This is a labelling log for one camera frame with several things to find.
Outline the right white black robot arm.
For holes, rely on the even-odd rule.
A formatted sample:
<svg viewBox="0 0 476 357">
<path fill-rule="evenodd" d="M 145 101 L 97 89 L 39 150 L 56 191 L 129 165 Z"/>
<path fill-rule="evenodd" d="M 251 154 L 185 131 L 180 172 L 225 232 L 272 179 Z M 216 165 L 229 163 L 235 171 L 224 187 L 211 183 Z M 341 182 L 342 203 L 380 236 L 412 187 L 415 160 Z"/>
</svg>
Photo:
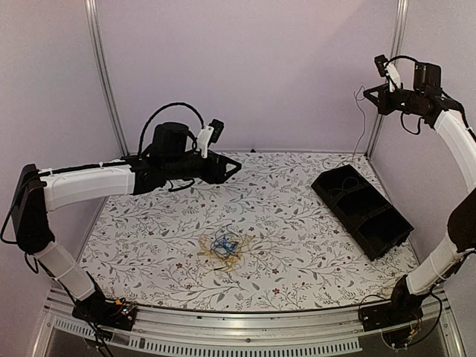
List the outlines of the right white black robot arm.
<svg viewBox="0 0 476 357">
<path fill-rule="evenodd" d="M 475 132 L 470 127 L 463 105 L 449 97 L 441 86 L 441 68 L 414 59 L 413 88 L 404 89 L 394 62 L 379 55 L 374 59 L 379 75 L 387 80 L 364 91 L 380 115 L 395 111 L 416 115 L 431 127 L 453 155 L 466 184 L 467 196 L 451 212 L 444 237 L 428 257 L 394 286 L 385 308 L 390 324 L 400 324 L 412 314 L 414 306 L 429 296 L 475 252 Z"/>
</svg>

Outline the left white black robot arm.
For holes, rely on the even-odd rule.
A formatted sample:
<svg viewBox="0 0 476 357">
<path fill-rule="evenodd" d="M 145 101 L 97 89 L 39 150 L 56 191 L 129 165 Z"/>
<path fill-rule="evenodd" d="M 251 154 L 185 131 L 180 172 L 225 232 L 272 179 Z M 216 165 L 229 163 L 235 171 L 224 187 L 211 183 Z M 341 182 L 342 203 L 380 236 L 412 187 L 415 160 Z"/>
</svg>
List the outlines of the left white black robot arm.
<svg viewBox="0 0 476 357">
<path fill-rule="evenodd" d="M 186 187 L 197 179 L 223 184 L 242 168 L 209 149 L 223 129 L 223 122 L 213 120 L 194 135 L 185 124 L 166 122 L 156 126 L 151 144 L 137 155 L 55 170 L 24 166 L 5 219 L 13 224 L 11 244 L 34 257 L 75 300 L 82 301 L 82 311 L 93 322 L 105 322 L 111 315 L 109 304 L 95 295 L 100 290 L 92 278 L 56 241 L 48 213 L 107 196 L 150 193 L 176 180 L 185 181 Z"/>
</svg>

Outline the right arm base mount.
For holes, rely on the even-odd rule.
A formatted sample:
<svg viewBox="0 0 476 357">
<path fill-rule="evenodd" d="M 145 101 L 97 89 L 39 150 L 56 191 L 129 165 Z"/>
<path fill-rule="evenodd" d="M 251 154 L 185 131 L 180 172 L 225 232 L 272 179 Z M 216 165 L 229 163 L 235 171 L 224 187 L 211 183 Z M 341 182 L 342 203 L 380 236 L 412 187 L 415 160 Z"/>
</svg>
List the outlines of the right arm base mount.
<svg viewBox="0 0 476 357">
<path fill-rule="evenodd" d="M 380 331 L 383 342 L 392 350 L 406 349 L 422 327 L 422 309 L 396 311 L 390 301 L 368 295 L 358 305 L 358 319 L 365 332 Z"/>
</svg>

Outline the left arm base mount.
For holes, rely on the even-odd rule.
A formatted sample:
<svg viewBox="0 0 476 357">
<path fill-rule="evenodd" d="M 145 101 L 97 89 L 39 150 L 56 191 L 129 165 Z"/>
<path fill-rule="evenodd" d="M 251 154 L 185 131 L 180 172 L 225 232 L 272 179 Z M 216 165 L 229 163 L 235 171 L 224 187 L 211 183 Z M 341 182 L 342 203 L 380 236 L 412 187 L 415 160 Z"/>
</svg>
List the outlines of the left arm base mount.
<svg viewBox="0 0 476 357">
<path fill-rule="evenodd" d="M 109 300 L 94 292 L 85 300 L 75 300 L 72 316 L 94 325 L 131 331 L 137 315 L 137 303 L 124 298 Z"/>
</svg>

